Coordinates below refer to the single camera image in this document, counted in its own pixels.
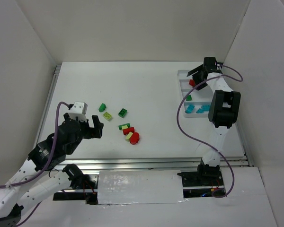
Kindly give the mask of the blue long lego brick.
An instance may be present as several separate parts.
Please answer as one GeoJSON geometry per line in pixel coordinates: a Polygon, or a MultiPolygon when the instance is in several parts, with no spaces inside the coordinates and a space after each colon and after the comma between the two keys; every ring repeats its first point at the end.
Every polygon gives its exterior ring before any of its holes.
{"type": "Polygon", "coordinates": [[[210,110],[210,105],[202,105],[201,106],[201,109],[204,111],[204,112],[208,112],[210,110]]]}

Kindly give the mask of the dark green lego brick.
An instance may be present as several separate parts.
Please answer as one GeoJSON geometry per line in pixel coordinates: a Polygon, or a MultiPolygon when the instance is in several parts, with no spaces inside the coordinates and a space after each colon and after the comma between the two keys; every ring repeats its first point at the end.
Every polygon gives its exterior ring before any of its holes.
{"type": "Polygon", "coordinates": [[[126,116],[126,114],[127,114],[127,110],[122,108],[120,110],[120,112],[118,113],[118,116],[121,117],[121,118],[124,118],[126,116]]]}

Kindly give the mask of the red curved lego brick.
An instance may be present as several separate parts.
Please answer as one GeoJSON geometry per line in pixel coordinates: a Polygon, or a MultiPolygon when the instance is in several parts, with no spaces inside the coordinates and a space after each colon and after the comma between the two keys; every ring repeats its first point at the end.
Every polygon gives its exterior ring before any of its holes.
{"type": "Polygon", "coordinates": [[[195,86],[196,86],[196,83],[195,83],[195,81],[194,81],[193,79],[190,79],[190,80],[189,80],[189,85],[190,85],[191,87],[195,87],[195,86]]]}

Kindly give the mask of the blue rounded lego brick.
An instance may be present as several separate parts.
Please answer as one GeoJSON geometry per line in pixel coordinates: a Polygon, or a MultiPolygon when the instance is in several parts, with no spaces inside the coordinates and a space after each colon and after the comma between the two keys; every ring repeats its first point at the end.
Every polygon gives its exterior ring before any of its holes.
{"type": "Polygon", "coordinates": [[[186,110],[185,113],[191,114],[194,110],[195,106],[194,105],[189,105],[186,110]]]}

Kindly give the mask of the small teal lego brick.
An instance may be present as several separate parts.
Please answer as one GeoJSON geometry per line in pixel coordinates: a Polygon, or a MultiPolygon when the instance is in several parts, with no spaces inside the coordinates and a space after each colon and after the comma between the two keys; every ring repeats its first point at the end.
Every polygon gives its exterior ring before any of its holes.
{"type": "Polygon", "coordinates": [[[197,111],[196,111],[196,113],[198,114],[202,114],[202,113],[204,113],[204,111],[203,111],[203,109],[201,109],[201,108],[199,108],[197,111]]]}

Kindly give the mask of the small green square lego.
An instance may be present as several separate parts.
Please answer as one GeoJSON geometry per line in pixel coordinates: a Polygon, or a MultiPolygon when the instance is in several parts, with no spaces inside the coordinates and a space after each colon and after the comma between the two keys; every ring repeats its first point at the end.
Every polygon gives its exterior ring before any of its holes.
{"type": "Polygon", "coordinates": [[[186,101],[192,101],[191,95],[188,95],[188,96],[186,97],[186,101]]]}

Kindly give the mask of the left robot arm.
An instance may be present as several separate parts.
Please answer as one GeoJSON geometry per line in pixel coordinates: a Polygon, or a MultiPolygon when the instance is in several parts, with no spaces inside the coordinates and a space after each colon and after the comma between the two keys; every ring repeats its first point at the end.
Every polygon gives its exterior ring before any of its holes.
{"type": "Polygon", "coordinates": [[[95,182],[84,174],[76,164],[67,164],[39,185],[38,178],[51,172],[71,155],[83,139],[100,139],[103,123],[93,115],[90,127],[85,116],[71,118],[64,114],[61,125],[55,125],[54,133],[38,143],[14,176],[0,189],[0,227],[18,227],[21,217],[31,207],[37,207],[46,197],[66,188],[94,190],[95,182]]]}

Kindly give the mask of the red rounded lego brick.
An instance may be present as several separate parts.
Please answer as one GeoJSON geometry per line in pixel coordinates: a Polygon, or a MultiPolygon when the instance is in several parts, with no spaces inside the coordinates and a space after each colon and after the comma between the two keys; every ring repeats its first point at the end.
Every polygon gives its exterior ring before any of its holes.
{"type": "Polygon", "coordinates": [[[140,140],[140,135],[139,135],[138,132],[134,132],[134,133],[132,134],[132,136],[130,137],[130,143],[131,143],[132,145],[137,144],[137,143],[139,142],[139,140],[140,140]]]}

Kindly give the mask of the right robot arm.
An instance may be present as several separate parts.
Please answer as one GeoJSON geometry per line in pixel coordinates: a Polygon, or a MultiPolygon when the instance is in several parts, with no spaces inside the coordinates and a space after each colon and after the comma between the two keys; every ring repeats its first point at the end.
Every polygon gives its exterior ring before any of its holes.
{"type": "Polygon", "coordinates": [[[233,91],[226,83],[215,57],[205,57],[203,64],[189,71],[187,76],[192,76],[195,90],[209,86],[213,92],[208,119],[214,127],[214,145],[203,155],[197,172],[202,178],[217,178],[220,174],[222,146],[226,134],[237,121],[241,94],[233,91]]]}

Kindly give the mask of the pale yellow sloped lego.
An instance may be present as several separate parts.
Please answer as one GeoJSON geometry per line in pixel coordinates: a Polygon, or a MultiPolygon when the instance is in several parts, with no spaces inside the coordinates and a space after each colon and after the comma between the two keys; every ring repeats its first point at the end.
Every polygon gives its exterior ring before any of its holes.
{"type": "Polygon", "coordinates": [[[127,136],[125,137],[125,140],[126,140],[126,141],[130,141],[130,138],[132,137],[132,135],[133,135],[133,133],[132,133],[132,132],[129,132],[129,133],[127,134],[127,136]]]}

